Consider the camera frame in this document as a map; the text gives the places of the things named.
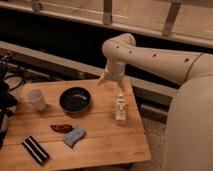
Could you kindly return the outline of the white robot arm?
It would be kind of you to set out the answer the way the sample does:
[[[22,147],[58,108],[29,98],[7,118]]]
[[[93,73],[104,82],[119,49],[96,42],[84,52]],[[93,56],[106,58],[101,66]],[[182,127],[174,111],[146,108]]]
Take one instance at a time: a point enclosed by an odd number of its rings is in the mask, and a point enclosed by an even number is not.
[[[127,64],[180,86],[166,126],[164,171],[213,171],[213,55],[142,48],[129,33],[106,40],[101,82],[120,84]]]

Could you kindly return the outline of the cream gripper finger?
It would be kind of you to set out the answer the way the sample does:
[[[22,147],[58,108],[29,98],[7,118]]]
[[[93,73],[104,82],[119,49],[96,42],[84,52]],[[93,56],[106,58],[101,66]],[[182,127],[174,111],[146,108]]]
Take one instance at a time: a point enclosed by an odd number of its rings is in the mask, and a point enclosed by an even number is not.
[[[103,84],[107,81],[107,77],[103,74],[101,75],[101,77],[99,78],[99,81],[98,81],[98,85],[100,84]]]
[[[124,84],[123,84],[123,80],[119,80],[117,84],[118,84],[118,87],[119,87],[122,91],[125,90]]]

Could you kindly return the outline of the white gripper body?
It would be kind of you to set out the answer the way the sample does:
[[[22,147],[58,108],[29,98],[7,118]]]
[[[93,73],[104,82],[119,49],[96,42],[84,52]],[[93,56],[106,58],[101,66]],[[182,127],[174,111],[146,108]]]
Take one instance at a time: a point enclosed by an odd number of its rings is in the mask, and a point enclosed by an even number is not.
[[[125,73],[125,65],[108,63],[104,70],[104,76],[111,81],[121,81]]]

